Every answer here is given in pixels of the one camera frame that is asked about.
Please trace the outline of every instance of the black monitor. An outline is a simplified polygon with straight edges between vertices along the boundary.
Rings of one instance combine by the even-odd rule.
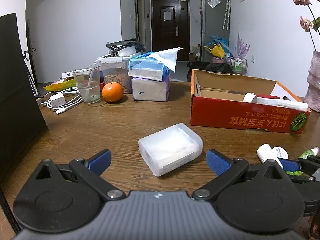
[[[0,180],[46,127],[31,89],[15,13],[0,17]]]

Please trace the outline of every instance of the water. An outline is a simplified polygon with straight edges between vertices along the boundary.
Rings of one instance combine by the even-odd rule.
[[[78,88],[83,101],[87,104],[92,104],[100,100],[100,86],[92,85],[89,88]]]

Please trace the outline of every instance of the dark wooden door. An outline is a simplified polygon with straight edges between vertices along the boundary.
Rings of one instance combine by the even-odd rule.
[[[181,47],[177,60],[189,60],[189,7],[189,0],[151,0],[152,51]]]

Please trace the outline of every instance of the red cardboard box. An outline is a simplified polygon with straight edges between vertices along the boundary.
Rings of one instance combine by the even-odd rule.
[[[304,130],[310,109],[301,112],[280,106],[243,102],[249,92],[301,102],[276,81],[193,69],[191,125],[285,133],[301,133]]]

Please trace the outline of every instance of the glass cup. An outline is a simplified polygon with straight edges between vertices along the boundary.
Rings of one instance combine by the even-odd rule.
[[[84,103],[93,104],[100,100],[100,67],[98,65],[74,70],[73,77]]]

